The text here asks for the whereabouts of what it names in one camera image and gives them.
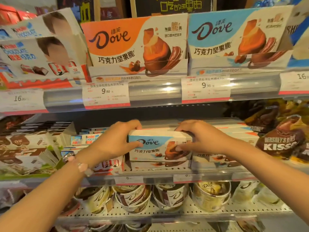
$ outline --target person's left hand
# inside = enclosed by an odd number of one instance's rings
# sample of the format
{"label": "person's left hand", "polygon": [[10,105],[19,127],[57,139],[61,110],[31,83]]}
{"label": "person's left hand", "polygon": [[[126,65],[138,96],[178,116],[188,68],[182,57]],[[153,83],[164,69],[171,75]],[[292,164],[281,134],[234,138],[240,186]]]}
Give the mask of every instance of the person's left hand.
{"label": "person's left hand", "polygon": [[138,120],[113,124],[90,146],[84,148],[76,155],[81,163],[86,163],[90,168],[95,167],[104,160],[111,160],[122,156],[143,144],[139,141],[127,143],[127,136],[133,129],[141,129]]}

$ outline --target hand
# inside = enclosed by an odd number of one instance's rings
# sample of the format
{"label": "hand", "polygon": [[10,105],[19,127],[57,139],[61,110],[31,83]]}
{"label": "hand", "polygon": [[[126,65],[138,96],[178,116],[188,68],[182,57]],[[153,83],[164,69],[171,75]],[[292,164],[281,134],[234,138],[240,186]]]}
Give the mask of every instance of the hand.
{"label": "hand", "polygon": [[186,120],[175,131],[189,131],[195,135],[195,142],[180,144],[176,151],[194,151],[198,153],[229,153],[238,140],[201,120]]}
{"label": "hand", "polygon": [[141,129],[138,120],[120,122],[113,124],[90,146],[84,148],[76,157],[81,163],[86,163],[93,168],[104,160],[111,160],[122,156],[143,144],[139,141],[127,143],[127,136],[133,129]]}

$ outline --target person's right hand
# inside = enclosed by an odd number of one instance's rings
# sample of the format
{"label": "person's right hand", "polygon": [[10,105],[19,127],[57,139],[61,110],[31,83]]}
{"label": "person's right hand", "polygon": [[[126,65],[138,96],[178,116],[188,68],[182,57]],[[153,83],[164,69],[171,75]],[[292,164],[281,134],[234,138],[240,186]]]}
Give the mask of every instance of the person's right hand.
{"label": "person's right hand", "polygon": [[237,139],[201,120],[186,120],[175,131],[189,131],[195,135],[195,142],[180,144],[176,151],[194,151],[198,153],[224,154],[230,152]]}

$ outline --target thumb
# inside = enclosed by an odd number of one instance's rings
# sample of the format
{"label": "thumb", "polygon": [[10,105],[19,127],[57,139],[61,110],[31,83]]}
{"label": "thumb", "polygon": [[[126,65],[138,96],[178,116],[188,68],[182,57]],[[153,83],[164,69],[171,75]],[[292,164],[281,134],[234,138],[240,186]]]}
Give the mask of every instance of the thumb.
{"label": "thumb", "polygon": [[143,144],[139,141],[129,142],[125,144],[125,152],[132,151],[134,148],[143,147]]}
{"label": "thumb", "polygon": [[203,145],[199,142],[180,144],[176,146],[176,151],[194,151],[204,153]]}

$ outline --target orange dove box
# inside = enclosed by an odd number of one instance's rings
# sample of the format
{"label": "orange dove box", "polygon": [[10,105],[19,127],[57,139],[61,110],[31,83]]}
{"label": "orange dove box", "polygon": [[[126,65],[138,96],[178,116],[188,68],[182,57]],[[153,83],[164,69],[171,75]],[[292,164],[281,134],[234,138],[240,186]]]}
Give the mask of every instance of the orange dove box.
{"label": "orange dove box", "polygon": [[166,74],[186,57],[188,14],[82,23],[94,67],[113,74]]}

